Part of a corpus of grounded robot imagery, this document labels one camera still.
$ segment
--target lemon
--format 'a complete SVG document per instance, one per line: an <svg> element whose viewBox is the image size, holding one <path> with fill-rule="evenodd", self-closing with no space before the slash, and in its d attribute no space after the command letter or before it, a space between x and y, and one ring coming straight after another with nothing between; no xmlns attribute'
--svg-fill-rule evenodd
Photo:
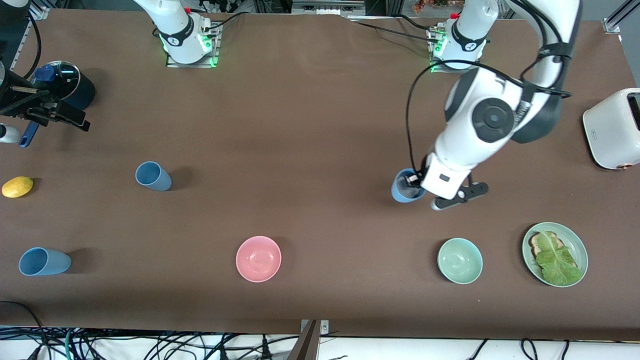
<svg viewBox="0 0 640 360"><path fill-rule="evenodd" d="M33 179L26 176L14 177L2 185L2 194L6 197L15 198L26 195L33 187Z"/></svg>

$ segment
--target white toaster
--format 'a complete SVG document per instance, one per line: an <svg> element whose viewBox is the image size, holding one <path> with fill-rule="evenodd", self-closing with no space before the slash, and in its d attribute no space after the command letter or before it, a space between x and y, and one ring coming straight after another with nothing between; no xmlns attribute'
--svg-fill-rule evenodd
<svg viewBox="0 0 640 360"><path fill-rule="evenodd" d="M587 110L582 123L593 159L604 168L640 163L640 88L620 90Z"/></svg>

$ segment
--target green plate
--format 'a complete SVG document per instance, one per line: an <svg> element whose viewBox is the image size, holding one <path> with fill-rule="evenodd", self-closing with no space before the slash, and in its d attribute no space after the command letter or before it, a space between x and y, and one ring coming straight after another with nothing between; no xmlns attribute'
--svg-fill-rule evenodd
<svg viewBox="0 0 640 360"><path fill-rule="evenodd" d="M542 278L542 271L540 270L540 266L538 266L536 259L533 257L533 251L529 245L529 240L541 231L551 231L556 233L558 238L564 243L564 246L569 248L569 253L573 257L573 260L575 260L576 265L578 265L578 269L582 272L582 276L578 281L571 285L560 286L554 285ZM564 225L556 224L555 222L541 222L540 224L533 225L529 231L527 231L527 234L525 234L524 239L522 240L522 257L524 258L524 263L527 264L527 267L533 275L545 284L555 286L556 288L568 288L569 286L576 285L584 278L584 274L587 273L587 267L589 267L587 249L584 248L582 240L580 240L580 238L571 231L571 229Z"/></svg>

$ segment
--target blue plastic cup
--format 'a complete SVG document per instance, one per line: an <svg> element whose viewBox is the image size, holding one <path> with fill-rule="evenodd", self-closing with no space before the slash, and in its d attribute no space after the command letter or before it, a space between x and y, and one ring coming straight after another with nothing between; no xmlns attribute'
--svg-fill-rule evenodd
<svg viewBox="0 0 640 360"><path fill-rule="evenodd" d="M396 175L394 183L391 184L391 196L398 202L407 203L416 201L423 197L427 190L423 188L414 188L407 184L405 176L415 175L412 168L406 168Z"/></svg>
<svg viewBox="0 0 640 360"><path fill-rule="evenodd" d="M155 161L140 164L136 170L136 181L152 190L163 192L171 187L171 177Z"/></svg>
<svg viewBox="0 0 640 360"><path fill-rule="evenodd" d="M18 269L26 276L60 274L69 270L70 267L69 255L43 247L27 250L18 262Z"/></svg>

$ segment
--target cable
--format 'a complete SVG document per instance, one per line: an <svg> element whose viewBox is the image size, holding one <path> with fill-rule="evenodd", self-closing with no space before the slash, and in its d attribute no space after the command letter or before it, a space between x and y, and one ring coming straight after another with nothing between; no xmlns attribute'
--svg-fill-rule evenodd
<svg viewBox="0 0 640 360"><path fill-rule="evenodd" d="M391 30L391 29L381 28L381 27L375 26L375 25L365 24L364 22L356 22L356 24L359 24L359 25L362 25L362 26L367 26L368 28L373 28L373 29L377 29L377 30L386 31L388 33L402 35L404 37L416 38L416 39L424 40L424 41L427 41L427 42L438 42L438 40L436 40L436 39L419 37L417 35L411 35L411 34L407 34L407 33L402 33L400 31L396 31L396 30Z"/></svg>
<svg viewBox="0 0 640 360"><path fill-rule="evenodd" d="M416 28L423 29L423 30L429 30L429 26L423 26L423 25L420 25L420 24L418 24L417 22L413 21L413 20L412 20L411 18L409 18L408 16L403 15L403 14L401 14L401 13L397 13L397 14L393 14L393 15L389 15L389 16L391 16L391 17L401 17L401 18L403 18L404 20L407 20L407 21L409 22L409 24L411 24L411 25L415 26Z"/></svg>
<svg viewBox="0 0 640 360"><path fill-rule="evenodd" d="M40 329L40 332L42 333L42 343L47 347L47 351L49 352L49 359L53 359L53 357L51 356L51 345L49 344L49 340L47 339L47 336L44 333L44 329L42 328L42 322L40 322L40 319L38 319L36 314L34 314L33 311L31 311L31 309L27 305L22 304L20 302L2 300L2 301L0 301L0 303L18 305L18 306L22 307L23 309L25 309L26 311L29 312L29 314L31 315L33 320L38 325L38 328Z"/></svg>
<svg viewBox="0 0 640 360"><path fill-rule="evenodd" d="M562 41L562 36L560 36L560 31L558 31L558 28L556 27L556 25L551 21L551 19L549 19L548 16L546 16L543 12L541 12L540 9L535 7L528 0L515 0L514 3L516 3L516 4L517 3L526 4L529 7L529 9L531 10L529 12L531 15L535 15L535 16L541 18L542 21L547 23L547 25L549 26L551 31L553 31L554 35L556 36L556 41L558 41L558 42Z"/></svg>
<svg viewBox="0 0 640 360"><path fill-rule="evenodd" d="M10 110L13 110L15 108L17 108L20 105L24 105L27 102L33 100L33 99L37 99L43 95L47 95L49 93L48 90L38 90L37 93L35 94L31 94L29 96L25 96L22 99L14 102L13 104L7 105L4 109L0 110L0 115L4 115L5 113L8 113Z"/></svg>
<svg viewBox="0 0 640 360"><path fill-rule="evenodd" d="M482 347L484 346L484 344L486 344L487 341L489 341L489 339L484 339L482 343L480 343L480 346L478 346L478 348L476 349L475 354L472 357L468 358L467 360L476 360L476 358L478 357L478 354L480 354L480 350L482 350Z"/></svg>
<svg viewBox="0 0 640 360"><path fill-rule="evenodd" d="M269 343L267 342L267 335L262 334L262 355L260 356L260 360L269 360L273 357L271 351L269 351Z"/></svg>
<svg viewBox="0 0 640 360"><path fill-rule="evenodd" d="M67 356L67 360L71 360L71 354L69 354L69 337L71 337L71 329L67 331L67 335L65 336L65 355Z"/></svg>
<svg viewBox="0 0 640 360"><path fill-rule="evenodd" d="M524 349L524 342L525 341L528 341L531 344L531 348L533 349L533 357L531 357L529 355L529 353ZM529 360L538 360L538 352L536 351L536 346L533 345L533 341L531 341L531 339L524 338L524 339L520 340L520 348L522 349L522 352L524 353L524 356L529 358Z"/></svg>
<svg viewBox="0 0 640 360"><path fill-rule="evenodd" d="M569 343L571 343L571 341L569 340L565 340L564 342L566 344L564 345L564 350L562 351L562 356L560 357L560 360L564 360L564 357L566 356L566 352L569 351Z"/></svg>
<svg viewBox="0 0 640 360"><path fill-rule="evenodd" d="M40 63L40 55L42 55L42 38L40 37L40 30L38 29L38 25L36 24L36 20L31 15L31 12L28 13L29 20L33 25L33 31L36 33L36 41L38 43L38 50L36 52L36 58L33 60L33 65L27 71L27 74L24 76L25 79L29 79L29 77L33 74L33 72L38 67L38 63Z"/></svg>
<svg viewBox="0 0 640 360"><path fill-rule="evenodd" d="M238 17L238 16L240 16L240 15L242 15L242 14L244 14L244 13L250 13L250 12L239 12L239 13L235 13L235 14L233 14L231 17L227 18L226 20L224 20L223 22L221 22L221 23L219 23L219 24L217 24L217 25L211 26L210 28L204 28L204 31L209 31L209 30L211 30L211 29L219 28L220 26L222 26L222 25L224 25L224 24L228 23L229 21L231 21L231 20L235 19L236 17Z"/></svg>
<svg viewBox="0 0 640 360"><path fill-rule="evenodd" d="M36 347L36 349L31 353L31 355L27 357L27 360L38 360L38 354L40 353L41 348L42 348L42 345L38 345L38 347Z"/></svg>
<svg viewBox="0 0 640 360"><path fill-rule="evenodd" d="M175 339L173 339L173 340L174 340L174 341L177 341L178 339L183 338L183 337L185 337L185 336L187 336L187 335L188 335L188 334L180 335L180 336L178 336L177 338L175 338ZM168 339L170 336L176 336L176 335L175 335L175 334L167 335L167 336L166 336L166 339ZM152 348L147 352L147 354L145 355L145 357L143 358L143 360L147 360L147 357L151 354L151 352L154 350L154 348L156 348L156 349L157 349L156 354L155 354L155 355L153 355L152 357L150 357L149 359L153 359L154 357L157 357L157 358L158 358L158 360L160 359L160 352L161 352L162 350L164 350L166 347L168 347L169 345L171 345L171 343L167 343L165 346L163 346L163 347L161 347L161 348L158 348L158 346L160 345L160 339L161 339L161 337L158 337L158 342L156 343L156 345L155 345L155 346L153 346L153 347L152 347Z"/></svg>
<svg viewBox="0 0 640 360"><path fill-rule="evenodd" d="M218 351L221 347L225 346L225 344L228 343L229 340L239 336L238 334L230 334L229 337L225 339L226 335L227 335L226 332L222 334L222 339L220 339L220 342L213 349L211 349L211 351L202 360L208 360L208 358L213 356L213 354L215 354L216 351Z"/></svg>
<svg viewBox="0 0 640 360"><path fill-rule="evenodd" d="M267 341L265 344L262 344L262 345L259 345L259 346L256 346L256 347L252 348L251 350L249 350L247 353L245 353L241 357L238 357L236 360L242 360L242 359L246 358L247 356L249 356L249 354L251 354L252 352L258 350L259 348L265 347L266 345L277 343L279 341L285 341L285 340L297 339L297 338L299 338L299 336L295 335L295 336L288 336L286 338L280 338L280 339L276 339L276 340Z"/></svg>
<svg viewBox="0 0 640 360"><path fill-rule="evenodd" d="M191 337L191 338L189 338L188 340L183 341L182 343L180 343L180 345L178 345L177 347L175 347L175 348L173 348L173 349L171 349L171 350L167 351L167 354L165 354L165 355L164 355L164 356L165 356L165 360L166 360L166 358L167 358L166 356L169 354L169 352L173 351L173 352L171 353L171 355L169 355L169 357L171 357L171 356L172 356L172 355L174 355L174 354L175 354L175 352L176 352L176 351L178 351L181 347L185 346L187 343L189 343L189 341L191 341L191 340L193 340L193 339L195 339L195 338L197 338L197 337L200 337L200 335L192 336L192 337Z"/></svg>
<svg viewBox="0 0 640 360"><path fill-rule="evenodd" d="M171 354L170 356L167 356L167 354L169 354L169 352L167 352L167 353L164 355L164 360L168 360L168 359L169 359L169 357L171 357L172 355L174 355L176 351L188 352L189 354L193 355L193 359L198 360L198 356L197 356L197 355L196 355L196 353L194 353L193 351L186 350L186 349L183 349L183 348L176 348L176 349L173 349L173 350L175 350L175 351L174 351L174 352L172 352L172 354Z"/></svg>
<svg viewBox="0 0 640 360"><path fill-rule="evenodd" d="M520 87L520 88L524 88L524 83L520 82L514 78L512 78L511 76L503 73L500 70L497 70L489 65L485 65L483 63L479 63L476 61L468 61L468 60L444 60L444 61L437 61L432 63L431 65L427 66L424 70L422 70L418 76L415 77L415 79L413 80L413 83L411 84L411 87L409 88L409 95L407 96L406 99L406 108L405 108L405 112L404 112L404 125L406 128L406 138L407 138L407 142L409 145L409 157L411 160L411 166L413 171L418 174L418 169L415 166L415 159L413 157L413 142L412 142L412 138L411 138L411 129L410 129L410 121L409 121L409 113L410 113L410 109L411 109L411 99L413 97L413 91L415 90L415 86L417 85L418 81L420 80L420 78L426 74L427 72L429 72L432 68L436 67L436 66L440 66L440 65L445 65L448 63L463 63L463 64L467 64L467 65L473 65L476 67L481 67L482 69L486 69L491 71L492 73L500 76L501 78L505 79L506 81L509 81L511 83L513 83L514 85ZM535 86L535 91L536 92L542 92L545 94L549 94L549 95L559 95L561 96L563 99L570 97L571 93L570 92L565 92L562 90L555 90L552 88L543 88L541 86Z"/></svg>

